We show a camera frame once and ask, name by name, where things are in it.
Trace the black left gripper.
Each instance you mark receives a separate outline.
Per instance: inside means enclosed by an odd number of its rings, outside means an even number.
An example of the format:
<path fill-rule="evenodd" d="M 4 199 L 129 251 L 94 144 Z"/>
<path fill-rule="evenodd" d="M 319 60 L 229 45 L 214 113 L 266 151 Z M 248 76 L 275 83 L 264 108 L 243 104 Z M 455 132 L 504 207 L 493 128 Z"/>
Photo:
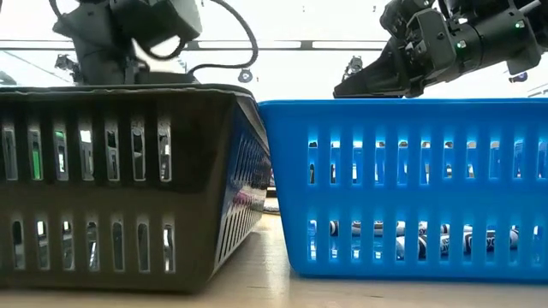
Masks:
<path fill-rule="evenodd" d="M 191 74 L 152 71 L 135 51 L 151 59 L 177 58 L 198 38 L 198 8 L 189 0 L 87 0 L 57 17 L 55 33 L 72 39 L 84 85 L 194 83 Z"/>

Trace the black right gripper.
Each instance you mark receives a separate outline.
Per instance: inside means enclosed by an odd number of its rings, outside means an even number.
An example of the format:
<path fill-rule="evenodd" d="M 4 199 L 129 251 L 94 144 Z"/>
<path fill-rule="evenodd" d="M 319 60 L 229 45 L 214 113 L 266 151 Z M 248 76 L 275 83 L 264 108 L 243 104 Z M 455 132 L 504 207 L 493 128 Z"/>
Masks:
<path fill-rule="evenodd" d="M 398 44 L 387 44 L 377 60 L 336 86 L 334 98 L 416 98 L 456 62 L 448 27 L 435 9 L 407 20 L 398 13 L 388 29 Z"/>

